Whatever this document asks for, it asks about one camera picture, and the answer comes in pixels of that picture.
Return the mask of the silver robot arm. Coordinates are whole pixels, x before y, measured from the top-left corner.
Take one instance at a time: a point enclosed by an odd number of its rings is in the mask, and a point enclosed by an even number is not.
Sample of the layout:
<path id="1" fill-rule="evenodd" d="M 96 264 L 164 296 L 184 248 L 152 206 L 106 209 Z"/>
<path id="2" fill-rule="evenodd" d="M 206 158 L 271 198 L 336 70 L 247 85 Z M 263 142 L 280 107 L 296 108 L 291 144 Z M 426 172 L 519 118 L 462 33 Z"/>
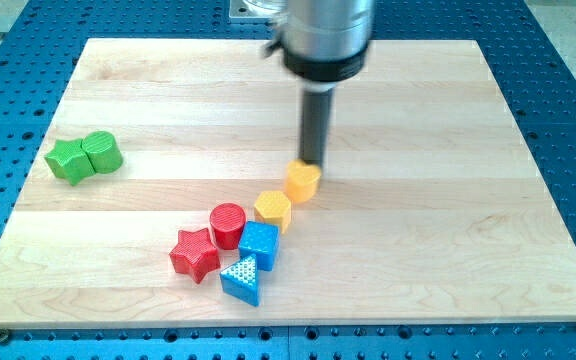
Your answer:
<path id="1" fill-rule="evenodd" d="M 374 0 L 287 0 L 272 20 L 263 55 L 283 65 L 311 93 L 326 93 L 363 68 L 372 36 Z"/>

